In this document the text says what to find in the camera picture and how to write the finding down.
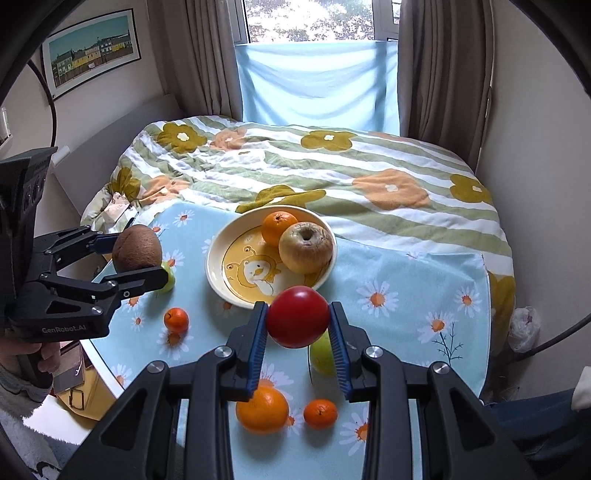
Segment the window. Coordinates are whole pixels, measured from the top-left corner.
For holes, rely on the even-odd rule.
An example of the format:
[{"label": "window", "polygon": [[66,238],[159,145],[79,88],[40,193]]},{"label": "window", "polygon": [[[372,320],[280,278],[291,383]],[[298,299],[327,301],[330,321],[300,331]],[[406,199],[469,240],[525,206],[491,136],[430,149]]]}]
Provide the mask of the window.
[{"label": "window", "polygon": [[402,0],[228,0],[235,43],[396,40]]}]

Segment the white wall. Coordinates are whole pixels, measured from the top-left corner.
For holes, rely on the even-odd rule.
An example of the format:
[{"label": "white wall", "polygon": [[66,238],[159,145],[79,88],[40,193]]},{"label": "white wall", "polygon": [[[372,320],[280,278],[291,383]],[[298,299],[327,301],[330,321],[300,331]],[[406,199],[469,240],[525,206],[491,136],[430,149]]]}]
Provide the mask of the white wall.
[{"label": "white wall", "polygon": [[[513,249],[517,304],[537,309],[543,342],[591,312],[591,100],[525,15],[492,3],[493,106],[477,174]],[[519,396],[573,388],[585,365],[591,325],[520,365]]]},{"label": "white wall", "polygon": [[[58,28],[125,8],[133,8],[141,60],[90,80],[56,100],[57,146],[74,150],[93,134],[138,105],[163,94],[148,31],[145,0],[86,0]],[[34,56],[39,65],[39,55]],[[14,142],[7,156],[47,147],[51,141],[51,111],[37,78],[26,67],[4,102]],[[37,208],[35,234],[80,223],[57,179],[49,175]]]}]

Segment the light blue cloth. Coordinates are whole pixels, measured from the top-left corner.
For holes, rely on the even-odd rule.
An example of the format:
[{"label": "light blue cloth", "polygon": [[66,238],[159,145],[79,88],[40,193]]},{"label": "light blue cloth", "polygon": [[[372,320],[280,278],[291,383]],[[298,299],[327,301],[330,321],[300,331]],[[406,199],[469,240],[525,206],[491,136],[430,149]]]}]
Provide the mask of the light blue cloth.
[{"label": "light blue cloth", "polygon": [[398,135],[395,41],[236,46],[244,121]]},{"label": "light blue cloth", "polygon": [[[228,308],[215,295],[204,273],[210,239],[236,216],[190,203],[174,204],[157,216],[164,258],[175,259],[174,290],[147,293],[138,302],[132,301],[133,307],[125,303],[115,312],[111,334],[92,340],[125,385],[152,360],[163,359],[175,366],[199,359],[226,343],[230,331],[248,320],[249,311]],[[363,327],[373,343],[403,361],[426,366],[436,360],[449,361],[451,356],[452,367],[479,393],[486,374],[491,315],[482,257],[406,254],[340,238],[337,243],[337,263],[320,289],[322,295],[328,301],[342,302],[351,324]],[[99,278],[112,273],[109,265]],[[374,308],[374,303],[384,306]],[[187,336],[173,348],[166,345],[168,333],[163,325],[164,313],[171,307],[183,308],[190,317]],[[432,327],[441,329],[441,335]],[[279,434],[253,436],[239,425],[231,405],[236,480],[300,480],[303,476],[358,480],[365,450],[367,405],[346,403],[334,378],[312,372],[311,383],[306,349],[284,349],[269,340],[261,376],[284,393],[295,426]],[[328,398],[337,404],[339,419],[334,429],[316,432],[303,424],[302,410],[315,398]],[[412,413],[415,477],[422,478],[414,408]],[[179,422],[180,443],[184,443],[185,422],[186,406]]]}]

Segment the framed picture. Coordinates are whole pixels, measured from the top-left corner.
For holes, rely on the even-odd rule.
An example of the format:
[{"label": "framed picture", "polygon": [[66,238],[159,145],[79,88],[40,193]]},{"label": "framed picture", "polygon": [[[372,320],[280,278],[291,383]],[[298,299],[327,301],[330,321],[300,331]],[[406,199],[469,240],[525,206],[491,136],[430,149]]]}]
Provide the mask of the framed picture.
[{"label": "framed picture", "polygon": [[64,28],[41,46],[43,70],[54,99],[140,58],[132,8]]}]

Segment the striped duvet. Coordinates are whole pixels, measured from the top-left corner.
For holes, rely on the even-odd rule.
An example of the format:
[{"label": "striped duvet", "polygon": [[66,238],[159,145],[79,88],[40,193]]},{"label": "striped duvet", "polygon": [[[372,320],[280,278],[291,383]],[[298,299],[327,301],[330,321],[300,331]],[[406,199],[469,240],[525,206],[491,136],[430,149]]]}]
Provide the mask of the striped duvet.
[{"label": "striped duvet", "polygon": [[[131,207],[108,215],[113,195]],[[171,202],[246,212],[304,206],[336,235],[414,252],[482,252],[491,284],[492,352],[508,330],[515,283],[511,249],[486,188],[456,155],[379,132],[269,127],[197,116],[145,127],[121,155],[82,224],[120,231]]]}]

